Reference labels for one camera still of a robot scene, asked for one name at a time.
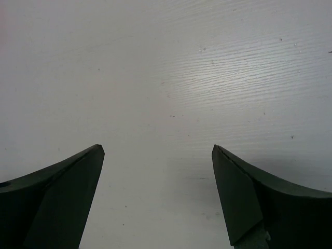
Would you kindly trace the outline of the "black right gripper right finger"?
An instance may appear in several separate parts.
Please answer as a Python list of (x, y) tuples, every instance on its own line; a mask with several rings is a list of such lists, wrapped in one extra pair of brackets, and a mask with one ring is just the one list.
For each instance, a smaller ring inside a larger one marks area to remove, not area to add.
[(291, 183), (221, 146), (213, 170), (234, 248), (331, 248), (331, 193)]

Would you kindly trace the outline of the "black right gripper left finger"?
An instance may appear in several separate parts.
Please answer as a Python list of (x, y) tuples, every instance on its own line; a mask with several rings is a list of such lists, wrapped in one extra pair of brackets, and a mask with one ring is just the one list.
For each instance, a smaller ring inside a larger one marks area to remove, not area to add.
[(105, 152), (93, 145), (1, 183), (1, 248), (79, 248)]

